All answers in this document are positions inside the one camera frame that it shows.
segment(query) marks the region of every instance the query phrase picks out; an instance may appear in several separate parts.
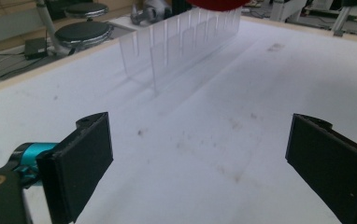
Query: round black stool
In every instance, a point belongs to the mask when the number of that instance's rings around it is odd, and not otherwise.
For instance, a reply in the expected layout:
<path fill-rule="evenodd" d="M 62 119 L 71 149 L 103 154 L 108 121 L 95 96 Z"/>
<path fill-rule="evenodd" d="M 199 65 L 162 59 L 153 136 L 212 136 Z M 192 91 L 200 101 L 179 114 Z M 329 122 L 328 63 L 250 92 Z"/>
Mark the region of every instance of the round black stool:
<path fill-rule="evenodd" d="M 108 13 L 108 7 L 100 3 L 79 3 L 67 7 L 64 13 L 68 18 L 91 19 Z"/>
<path fill-rule="evenodd" d="M 60 28 L 55 36 L 63 47 L 70 48 L 72 54 L 76 49 L 86 49 L 107 40 L 113 30 L 110 23 L 92 21 L 93 17 L 104 15 L 108 7 L 100 3 L 79 3 L 65 9 L 65 16 L 75 19 L 88 19 Z"/>
<path fill-rule="evenodd" d="M 100 21 L 82 21 L 66 25 L 55 36 L 63 47 L 86 49 L 109 38 L 112 25 Z"/>

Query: red ball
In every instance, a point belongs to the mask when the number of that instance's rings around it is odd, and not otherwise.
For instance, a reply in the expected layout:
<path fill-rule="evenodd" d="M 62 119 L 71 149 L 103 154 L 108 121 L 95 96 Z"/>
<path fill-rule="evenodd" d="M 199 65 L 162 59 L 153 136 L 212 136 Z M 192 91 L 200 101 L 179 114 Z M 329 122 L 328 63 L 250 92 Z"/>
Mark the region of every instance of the red ball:
<path fill-rule="evenodd" d="M 241 7 L 250 0 L 187 0 L 190 4 L 213 11 L 228 11 Z"/>

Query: red object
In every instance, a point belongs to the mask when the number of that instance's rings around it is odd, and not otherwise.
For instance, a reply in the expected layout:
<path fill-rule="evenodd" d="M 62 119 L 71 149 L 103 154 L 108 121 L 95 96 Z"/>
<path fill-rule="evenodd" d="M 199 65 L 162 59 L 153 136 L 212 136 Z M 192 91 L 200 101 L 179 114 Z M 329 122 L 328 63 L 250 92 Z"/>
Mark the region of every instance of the red object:
<path fill-rule="evenodd" d="M 241 7 L 250 0 L 187 0 L 190 4 L 213 11 L 228 11 Z"/>

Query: floor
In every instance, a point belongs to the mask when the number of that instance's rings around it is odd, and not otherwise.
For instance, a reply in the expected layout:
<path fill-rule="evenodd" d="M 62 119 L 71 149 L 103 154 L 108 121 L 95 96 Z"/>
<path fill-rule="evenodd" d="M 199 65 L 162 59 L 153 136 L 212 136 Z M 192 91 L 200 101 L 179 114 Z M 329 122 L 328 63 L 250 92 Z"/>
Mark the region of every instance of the floor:
<path fill-rule="evenodd" d="M 258 0 L 258 2 L 256 3 L 257 7 L 245 7 L 244 11 L 242 12 L 242 15 L 255 17 L 263 20 L 269 20 L 272 11 L 272 4 L 269 4 L 269 0 Z M 335 20 L 335 18 L 331 17 L 303 13 L 297 24 L 314 27 L 315 29 L 329 30 L 333 26 Z M 346 32 L 357 34 L 357 21 L 347 21 L 343 27 L 343 30 Z M 116 27 L 111 34 L 111 38 L 117 38 L 129 32 L 130 31 Z M 51 55 L 42 59 L 26 61 L 24 55 L 22 54 L 23 51 L 24 46 L 20 46 L 15 49 L 9 49 L 0 52 L 1 80 L 6 80 L 10 77 L 15 77 L 21 73 L 30 71 L 39 66 L 55 62 L 63 57 Z"/>

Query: white table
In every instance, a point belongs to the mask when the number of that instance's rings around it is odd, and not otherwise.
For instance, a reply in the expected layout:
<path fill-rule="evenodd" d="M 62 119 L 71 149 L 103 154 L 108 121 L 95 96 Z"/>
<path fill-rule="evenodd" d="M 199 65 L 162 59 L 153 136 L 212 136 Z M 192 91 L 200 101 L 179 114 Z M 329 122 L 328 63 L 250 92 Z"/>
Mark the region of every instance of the white table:
<path fill-rule="evenodd" d="M 243 20 L 157 96 L 126 77 L 117 41 L 83 51 L 0 83 L 0 167 L 102 111 L 115 161 L 78 223 L 339 223 L 284 156 L 293 113 L 357 142 L 357 42 Z M 50 223 L 42 189 L 26 195 Z"/>

